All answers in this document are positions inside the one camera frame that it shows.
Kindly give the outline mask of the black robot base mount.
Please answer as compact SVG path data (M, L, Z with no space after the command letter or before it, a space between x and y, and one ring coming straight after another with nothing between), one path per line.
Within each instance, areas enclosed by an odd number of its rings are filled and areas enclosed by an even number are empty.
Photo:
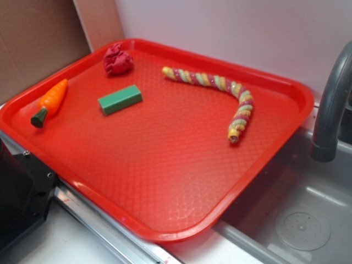
M1 255L46 221L57 183L35 155L13 155L1 141Z

